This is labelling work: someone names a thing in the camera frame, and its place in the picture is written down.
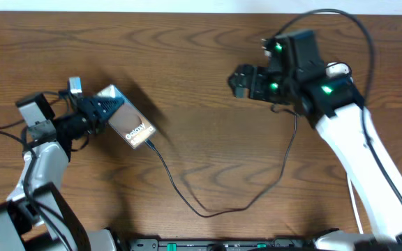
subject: white wall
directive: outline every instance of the white wall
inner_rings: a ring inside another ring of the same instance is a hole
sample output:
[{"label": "white wall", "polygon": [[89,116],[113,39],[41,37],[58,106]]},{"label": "white wall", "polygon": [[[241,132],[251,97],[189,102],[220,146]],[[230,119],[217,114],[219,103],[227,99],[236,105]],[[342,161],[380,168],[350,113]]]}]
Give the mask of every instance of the white wall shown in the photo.
[{"label": "white wall", "polygon": [[402,15],[402,0],[0,0],[0,10],[32,11],[302,13],[316,8]]}]

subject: green component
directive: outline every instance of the green component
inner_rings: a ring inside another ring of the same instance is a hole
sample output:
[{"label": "green component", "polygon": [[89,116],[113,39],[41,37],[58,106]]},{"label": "green component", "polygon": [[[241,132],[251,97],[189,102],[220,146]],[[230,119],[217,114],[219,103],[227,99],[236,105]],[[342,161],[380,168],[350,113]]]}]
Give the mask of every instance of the green component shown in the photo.
[{"label": "green component", "polygon": [[280,53],[280,52],[282,52],[282,50],[283,50],[282,45],[279,44],[279,43],[277,43],[277,44],[276,44],[276,51],[277,51],[278,53]]},{"label": "green component", "polygon": [[333,92],[333,89],[329,88],[328,86],[322,86],[322,90],[324,90],[326,94],[330,94]]},{"label": "green component", "polygon": [[272,83],[271,85],[269,85],[269,88],[275,92],[278,89],[278,84],[277,83]]},{"label": "green component", "polygon": [[176,244],[168,243],[167,244],[167,251],[176,251]]}]

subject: wood grain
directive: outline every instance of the wood grain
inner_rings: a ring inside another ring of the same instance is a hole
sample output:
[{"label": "wood grain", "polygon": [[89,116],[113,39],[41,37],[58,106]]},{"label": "wood grain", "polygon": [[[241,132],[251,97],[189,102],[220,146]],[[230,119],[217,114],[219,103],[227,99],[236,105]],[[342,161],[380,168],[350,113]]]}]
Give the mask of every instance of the wood grain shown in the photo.
[{"label": "wood grain", "polygon": [[[196,208],[190,191],[213,211],[244,206],[278,176],[293,122],[272,114],[267,103],[233,98],[226,79],[240,63],[264,66],[260,39],[293,17],[0,13],[0,125],[20,118],[15,100],[63,89],[70,76],[82,78],[88,95],[115,83],[158,126],[154,144]],[[402,173],[402,16],[360,18],[378,52],[369,107]],[[352,66],[361,89],[367,54],[357,27],[316,15],[293,29],[305,27],[318,30],[326,61]],[[0,136],[0,203],[22,167],[21,147]],[[110,130],[73,155],[62,193],[87,229],[111,226],[124,236],[272,238],[357,230],[345,172],[303,119],[283,181],[248,211],[199,218],[154,153],[131,150]],[[365,215],[362,222],[369,231]]]}]

